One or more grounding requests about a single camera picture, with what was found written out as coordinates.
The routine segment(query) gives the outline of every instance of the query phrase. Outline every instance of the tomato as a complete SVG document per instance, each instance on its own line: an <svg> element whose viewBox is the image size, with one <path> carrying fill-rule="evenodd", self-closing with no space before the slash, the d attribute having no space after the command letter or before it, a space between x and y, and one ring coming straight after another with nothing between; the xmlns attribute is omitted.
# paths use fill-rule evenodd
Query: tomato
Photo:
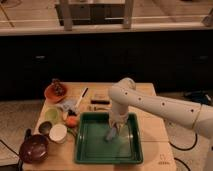
<svg viewBox="0 0 213 171"><path fill-rule="evenodd" d="M74 128L78 125L76 116L68 116L66 119L66 125L70 128Z"/></svg>

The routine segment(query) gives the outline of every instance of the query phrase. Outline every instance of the orange bowl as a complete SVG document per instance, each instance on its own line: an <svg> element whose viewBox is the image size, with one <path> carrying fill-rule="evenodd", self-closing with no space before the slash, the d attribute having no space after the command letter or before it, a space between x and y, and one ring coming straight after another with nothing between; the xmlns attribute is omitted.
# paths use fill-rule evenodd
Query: orange bowl
<svg viewBox="0 0 213 171"><path fill-rule="evenodd" d="M65 85L61 84L62 88L65 90L64 95L61 96L57 96L54 93L54 89L53 89L53 84L50 84L44 91L44 96L45 98L50 101L51 103L57 103L59 101L61 101L62 99L64 99L66 97L67 94L67 88Z"/></svg>

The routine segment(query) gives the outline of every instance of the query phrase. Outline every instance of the yellow object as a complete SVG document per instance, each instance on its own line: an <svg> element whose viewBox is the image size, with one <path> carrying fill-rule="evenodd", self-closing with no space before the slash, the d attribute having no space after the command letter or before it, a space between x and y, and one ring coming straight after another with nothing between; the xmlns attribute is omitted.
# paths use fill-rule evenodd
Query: yellow object
<svg viewBox="0 0 213 171"><path fill-rule="evenodd" d="M53 125L59 122L59 110L56 108L50 108L45 112L45 120L50 121Z"/></svg>

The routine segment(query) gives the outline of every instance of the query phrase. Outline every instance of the brown bowl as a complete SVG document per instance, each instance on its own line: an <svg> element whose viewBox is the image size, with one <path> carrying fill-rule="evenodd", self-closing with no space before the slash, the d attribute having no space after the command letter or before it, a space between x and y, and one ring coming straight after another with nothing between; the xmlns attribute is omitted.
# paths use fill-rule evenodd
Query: brown bowl
<svg viewBox="0 0 213 171"><path fill-rule="evenodd" d="M39 125L38 131L39 131L40 134L42 134L44 136L48 136L52 126L53 125L50 121L44 121Z"/></svg>
<svg viewBox="0 0 213 171"><path fill-rule="evenodd" d="M19 157L24 163L40 163L47 157L48 140L35 134L26 139L19 150Z"/></svg>

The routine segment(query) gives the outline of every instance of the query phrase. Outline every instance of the plate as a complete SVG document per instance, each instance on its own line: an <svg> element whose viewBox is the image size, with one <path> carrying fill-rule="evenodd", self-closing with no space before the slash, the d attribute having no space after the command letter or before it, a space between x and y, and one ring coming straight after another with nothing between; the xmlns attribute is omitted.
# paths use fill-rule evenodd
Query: plate
<svg viewBox="0 0 213 171"><path fill-rule="evenodd" d="M143 162L137 117L129 114L127 123L112 141L108 113L82 113L78 130L75 162L85 164L140 164Z"/></svg>

